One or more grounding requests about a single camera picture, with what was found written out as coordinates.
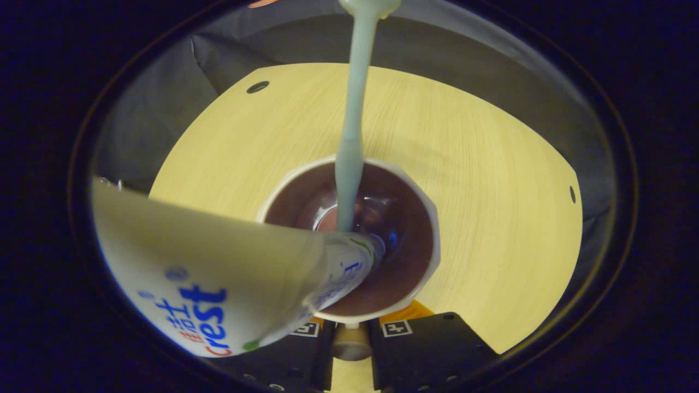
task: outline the dark background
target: dark background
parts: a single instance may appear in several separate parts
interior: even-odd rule
[[[3,384],[8,391],[211,390],[98,295],[66,179],[89,105],[149,42],[210,1],[5,1]],[[503,391],[697,388],[696,1],[493,1],[573,56],[616,105],[640,173],[628,263],[589,320]]]

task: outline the paper cup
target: paper cup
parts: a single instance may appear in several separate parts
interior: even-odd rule
[[[288,173],[257,220],[317,231],[335,229],[335,156]],[[380,266],[317,317],[356,324],[405,308],[440,261],[437,208],[398,166],[365,159],[355,202],[354,231],[378,235],[386,245]]]

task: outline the white cup rim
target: white cup rim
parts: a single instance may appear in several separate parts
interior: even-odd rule
[[[267,198],[267,200],[264,201],[264,205],[262,208],[259,210],[257,213],[257,222],[264,222],[264,218],[267,216],[267,212],[269,208],[271,207],[272,203],[274,200],[279,196],[279,193],[288,186],[288,184],[295,178],[297,178],[299,175],[302,173],[305,173],[306,171],[309,171],[310,169],[313,169],[317,166],[329,164],[331,162],[335,161],[336,156],[331,155],[328,157],[324,157],[321,159],[318,159],[313,162],[309,162],[308,164],[301,165],[295,169],[292,169],[289,173],[287,173],[283,178],[282,181],[279,183],[279,185],[274,189],[274,191],[270,194],[270,196]],[[367,164],[371,164],[373,166],[378,166],[380,168],[383,168],[392,174],[398,176],[402,181],[407,184],[412,191],[415,192],[415,194],[420,198],[420,201],[422,202],[423,206],[427,210],[427,214],[430,218],[430,223],[432,226],[432,237],[433,237],[433,247],[432,247],[432,256],[428,262],[427,270],[425,271],[424,275],[420,279],[420,281],[417,283],[415,288],[413,288],[410,293],[408,293],[405,297],[403,297],[401,300],[397,301],[394,303],[392,306],[383,308],[382,310],[375,311],[374,313],[367,313],[367,314],[361,314],[361,315],[333,315],[333,314],[328,314],[328,313],[323,313],[322,311],[319,311],[315,314],[315,316],[320,317],[324,320],[330,320],[334,322],[340,322],[344,324],[356,324],[359,322],[364,322],[367,320],[372,320],[374,318],[382,317],[383,315],[388,315],[390,313],[394,313],[398,310],[402,310],[405,307],[408,307],[410,305],[410,302],[415,299],[417,296],[417,293],[420,292],[420,290],[425,286],[427,281],[432,277],[434,274],[435,270],[439,266],[440,263],[440,238],[439,238],[439,223],[438,223],[438,216],[437,216],[437,207],[435,204],[429,199],[429,197],[418,187],[418,185],[413,181],[413,179],[410,178],[410,176],[399,166],[395,164],[390,164],[387,162],[383,162],[378,159],[372,159],[372,158],[365,158],[364,161]]]

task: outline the wooden table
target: wooden table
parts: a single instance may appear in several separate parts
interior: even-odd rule
[[[150,197],[254,220],[284,174],[336,151],[347,72],[289,64],[246,76],[182,135]],[[575,172],[511,115],[420,76],[372,67],[363,116],[365,156],[403,167],[438,208],[442,261],[417,299],[458,313],[496,352],[511,348],[548,316],[575,267]],[[334,392],[371,390],[370,362],[335,363]]]

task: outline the round hole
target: round hole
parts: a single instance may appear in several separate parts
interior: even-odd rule
[[[267,80],[255,83],[254,85],[248,87],[247,93],[248,94],[257,93],[258,91],[264,89],[267,86],[269,86],[269,81],[267,81]]]
[[[299,370],[299,369],[291,369],[291,370],[289,370],[289,376],[292,377],[292,378],[303,379],[304,375],[305,375],[305,374],[303,373],[303,371],[301,371],[301,370]]]

